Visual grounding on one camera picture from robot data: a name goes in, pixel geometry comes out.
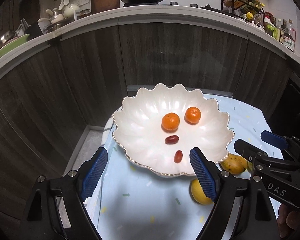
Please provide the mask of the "person right hand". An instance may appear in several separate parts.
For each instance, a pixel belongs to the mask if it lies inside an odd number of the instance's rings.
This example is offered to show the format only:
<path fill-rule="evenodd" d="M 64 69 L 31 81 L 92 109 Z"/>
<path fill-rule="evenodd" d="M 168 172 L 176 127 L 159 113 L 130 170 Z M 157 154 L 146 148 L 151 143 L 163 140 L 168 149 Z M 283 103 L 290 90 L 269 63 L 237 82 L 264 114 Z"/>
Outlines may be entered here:
<path fill-rule="evenodd" d="M 300 210 L 292 210 L 285 204 L 281 204 L 278 214 L 277 226 L 281 239 L 300 229 Z"/>

